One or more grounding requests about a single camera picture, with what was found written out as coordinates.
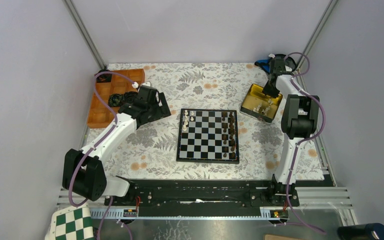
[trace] black and white chessboard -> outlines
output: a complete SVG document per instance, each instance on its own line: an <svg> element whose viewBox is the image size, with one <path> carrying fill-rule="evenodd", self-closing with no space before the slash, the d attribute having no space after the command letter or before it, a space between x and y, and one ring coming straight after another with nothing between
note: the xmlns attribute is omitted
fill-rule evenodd
<svg viewBox="0 0 384 240"><path fill-rule="evenodd" d="M186 131L183 130L185 110L188 111L188 125ZM222 120L222 112L227 112L224 121ZM229 115L232 113L234 118L234 144L227 140L224 144L223 135L229 137L232 129L223 131L222 123L230 123ZM238 124L236 110L209 110L209 109L188 109L180 110L179 135L177 143L178 162L194 162L194 163L239 163L238 149Z"/></svg>

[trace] robotic arm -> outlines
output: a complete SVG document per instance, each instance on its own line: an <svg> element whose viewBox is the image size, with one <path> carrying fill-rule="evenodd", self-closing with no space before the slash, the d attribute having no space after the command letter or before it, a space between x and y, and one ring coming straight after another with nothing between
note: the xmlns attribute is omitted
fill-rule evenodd
<svg viewBox="0 0 384 240"><path fill-rule="evenodd" d="M102 161L109 159L116 148L137 128L170 115L164 93L142 85L133 103L121 106L114 121L95 140L81 150L70 149L66 153L62 186L69 189L75 168L86 154L82 168L75 177L73 192L92 201L102 195L123 197L129 189L129 182L106 176Z"/></svg>
<svg viewBox="0 0 384 240"><path fill-rule="evenodd" d="M294 158L300 157L302 147L297 149L296 154L294 153L298 143L309 138L316 131L319 106L313 99L300 93L292 84L290 81L291 72L286 70L285 61L282 58L272 58L269 64L270 74L263 88L263 93L273 98L276 98L279 92L287 96L281 119L284 142L280 165L272 177L267 192L267 198L270 202L279 204L285 200L287 192L290 196L296 193L295 175L297 168L293 165L297 165L294 163Z"/></svg>

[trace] chessboard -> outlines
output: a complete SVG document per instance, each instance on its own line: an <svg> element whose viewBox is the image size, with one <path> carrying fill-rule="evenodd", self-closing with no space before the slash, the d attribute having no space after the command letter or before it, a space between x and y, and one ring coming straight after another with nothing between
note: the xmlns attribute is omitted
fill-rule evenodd
<svg viewBox="0 0 384 240"><path fill-rule="evenodd" d="M239 163L236 110L180 110L176 161Z"/></svg>

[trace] green and white checkered board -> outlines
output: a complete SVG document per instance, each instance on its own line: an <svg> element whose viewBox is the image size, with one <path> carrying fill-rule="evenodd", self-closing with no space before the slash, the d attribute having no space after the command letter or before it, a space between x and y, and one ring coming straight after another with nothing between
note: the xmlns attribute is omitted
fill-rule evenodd
<svg viewBox="0 0 384 240"><path fill-rule="evenodd" d="M52 216L50 239L94 240L91 211L86 205L68 207Z"/></svg>

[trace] floral tablecloth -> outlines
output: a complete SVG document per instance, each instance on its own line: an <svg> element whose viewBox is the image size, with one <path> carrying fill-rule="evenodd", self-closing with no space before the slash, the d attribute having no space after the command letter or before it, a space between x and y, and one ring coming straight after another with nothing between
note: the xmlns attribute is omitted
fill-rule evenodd
<svg viewBox="0 0 384 240"><path fill-rule="evenodd" d="M165 93L171 116L141 126L105 161L112 176L128 179L269 180L284 142L283 98L272 123L239 113L251 84L264 86L266 73L251 63L115 63L110 70L145 70L145 81ZM181 108L237 110L239 164L176 162ZM90 129L91 142L103 128ZM323 180L315 145L307 142L297 165L298 180Z"/></svg>

